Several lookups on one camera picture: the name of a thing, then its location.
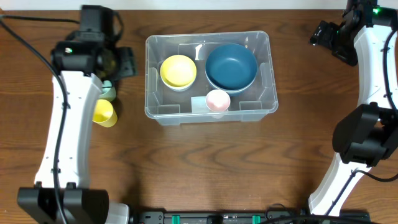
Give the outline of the dark blue bowl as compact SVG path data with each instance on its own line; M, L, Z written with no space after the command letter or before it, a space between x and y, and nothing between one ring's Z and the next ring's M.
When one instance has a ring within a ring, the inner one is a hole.
M238 90L227 90L227 89L221 88L219 86L216 86L213 83L210 83L210 86L213 89L223 90L223 91L225 91L227 94L229 94L231 96L237 96L237 95L243 94L246 90L248 90L251 87L250 85L248 85L248 86L245 86L244 88L241 88L241 89L238 89Z
M254 54L239 44L225 44L215 48L208 56L205 72L219 76L221 72L247 72L257 75L258 65Z

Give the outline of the white small bowl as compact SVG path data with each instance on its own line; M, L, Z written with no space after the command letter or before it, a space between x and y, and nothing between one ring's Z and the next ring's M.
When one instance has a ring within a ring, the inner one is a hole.
M161 80L165 86L169 87L173 91L185 91L185 90L189 89L192 86L192 84L195 82L195 80L193 80L192 82L190 82L189 84L187 84L185 86L172 86L172 85L168 84L165 79L161 78Z

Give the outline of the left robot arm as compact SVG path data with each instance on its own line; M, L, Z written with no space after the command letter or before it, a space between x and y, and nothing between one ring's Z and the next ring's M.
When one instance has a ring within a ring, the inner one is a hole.
M136 73L129 47L118 47L119 14L84 5L80 27L56 44L47 65L53 74L53 106L45 154L32 187L22 187L17 204L38 223L128 223L129 207L90 188L92 120L105 80Z

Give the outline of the beige large bowl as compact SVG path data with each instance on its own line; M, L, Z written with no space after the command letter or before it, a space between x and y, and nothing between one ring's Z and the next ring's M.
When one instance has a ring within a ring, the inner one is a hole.
M247 72L221 72L218 77L205 72L205 75L208 83L213 89L223 90L229 95L242 94L254 83L256 79L256 75Z

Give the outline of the yellow small bowl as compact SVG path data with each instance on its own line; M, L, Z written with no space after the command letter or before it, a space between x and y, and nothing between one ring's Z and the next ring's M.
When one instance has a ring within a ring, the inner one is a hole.
M196 79L197 68L189 57L173 55L162 63L160 76L172 86L185 86Z

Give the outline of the yellow cup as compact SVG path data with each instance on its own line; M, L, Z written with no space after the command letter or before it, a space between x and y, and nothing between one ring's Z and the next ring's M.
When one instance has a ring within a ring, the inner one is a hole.
M108 100L97 100L94 109L93 122L105 128L114 126L118 121L116 111Z

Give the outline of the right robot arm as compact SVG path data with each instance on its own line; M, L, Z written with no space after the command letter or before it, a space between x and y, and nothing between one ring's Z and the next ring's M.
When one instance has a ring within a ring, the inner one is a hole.
M397 10L377 0L348 0L343 21L321 21L311 36L333 56L359 68L357 107L333 132L334 157L309 196L312 215L337 217L358 181L397 149Z

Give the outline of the green cup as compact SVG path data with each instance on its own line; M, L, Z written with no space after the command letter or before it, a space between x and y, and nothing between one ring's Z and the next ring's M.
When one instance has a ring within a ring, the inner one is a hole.
M99 99L107 100L112 102L117 96L116 89L114 83L109 80L105 80L102 85L101 94Z

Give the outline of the pink cup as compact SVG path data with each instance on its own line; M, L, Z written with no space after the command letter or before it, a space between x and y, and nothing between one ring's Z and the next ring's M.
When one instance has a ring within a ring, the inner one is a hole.
M211 90L205 98L206 106L215 112L226 111L231 103L230 96L223 90Z

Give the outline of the light grey small bowl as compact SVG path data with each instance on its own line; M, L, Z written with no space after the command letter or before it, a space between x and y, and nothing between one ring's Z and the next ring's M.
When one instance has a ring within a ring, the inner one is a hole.
M190 88L190 86L180 86L180 87L176 87L176 86L168 86L168 88L170 88L173 91L177 91L177 92L181 92L181 91L186 91Z

